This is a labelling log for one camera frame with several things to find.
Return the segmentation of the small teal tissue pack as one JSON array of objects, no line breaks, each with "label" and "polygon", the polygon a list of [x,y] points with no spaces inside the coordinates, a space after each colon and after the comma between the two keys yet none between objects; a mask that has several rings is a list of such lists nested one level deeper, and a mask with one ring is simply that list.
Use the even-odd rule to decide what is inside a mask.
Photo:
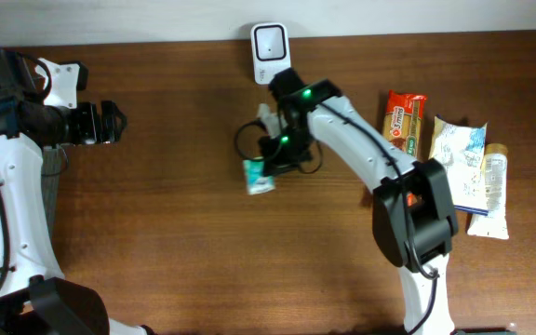
[{"label": "small teal tissue pack", "polygon": [[243,161],[246,180],[246,188],[249,195],[265,194],[275,189],[275,181],[272,176],[263,175],[263,162],[251,160]]}]

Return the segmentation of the orange biscuit packet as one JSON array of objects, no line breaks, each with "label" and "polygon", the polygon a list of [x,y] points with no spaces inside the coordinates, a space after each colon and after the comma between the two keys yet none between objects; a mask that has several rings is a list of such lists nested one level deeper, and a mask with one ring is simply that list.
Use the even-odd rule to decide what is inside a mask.
[{"label": "orange biscuit packet", "polygon": [[415,158],[419,154],[426,102],[425,95],[388,92],[382,135],[396,148]]}]

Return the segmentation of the yellow snack bag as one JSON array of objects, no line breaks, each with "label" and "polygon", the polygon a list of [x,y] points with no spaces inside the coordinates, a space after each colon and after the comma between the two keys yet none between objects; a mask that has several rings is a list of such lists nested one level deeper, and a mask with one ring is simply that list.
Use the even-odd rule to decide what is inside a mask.
[{"label": "yellow snack bag", "polygon": [[479,215],[489,212],[482,169],[486,135],[487,124],[458,126],[436,116],[429,153],[446,170],[454,207]]}]

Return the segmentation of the white cream tube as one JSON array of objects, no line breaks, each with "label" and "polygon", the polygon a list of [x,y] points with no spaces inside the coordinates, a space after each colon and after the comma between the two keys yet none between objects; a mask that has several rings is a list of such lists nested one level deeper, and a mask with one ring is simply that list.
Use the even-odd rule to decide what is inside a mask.
[{"label": "white cream tube", "polygon": [[472,236],[508,240],[506,220],[507,146],[490,143],[486,146],[483,175],[488,214],[473,214],[467,233]]}]

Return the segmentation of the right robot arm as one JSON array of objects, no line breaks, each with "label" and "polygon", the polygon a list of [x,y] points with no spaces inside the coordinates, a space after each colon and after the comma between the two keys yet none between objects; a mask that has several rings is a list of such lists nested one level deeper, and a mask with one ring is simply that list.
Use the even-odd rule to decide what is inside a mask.
[{"label": "right robot arm", "polygon": [[372,233],[398,271],[408,334],[452,334],[447,269],[458,232],[446,170],[403,152],[372,127],[328,79],[312,84],[287,68],[268,89],[273,114],[260,117],[263,175],[275,177],[312,160],[312,144],[332,150],[372,196]]}]

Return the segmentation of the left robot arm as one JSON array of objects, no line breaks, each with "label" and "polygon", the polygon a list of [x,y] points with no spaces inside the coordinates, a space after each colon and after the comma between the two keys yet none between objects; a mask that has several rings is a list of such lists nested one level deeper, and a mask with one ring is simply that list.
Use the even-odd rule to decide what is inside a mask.
[{"label": "left robot arm", "polygon": [[118,142],[126,116],[81,102],[87,67],[0,49],[0,334],[146,334],[112,319],[92,288],[68,281],[55,256],[42,182],[47,151]]}]

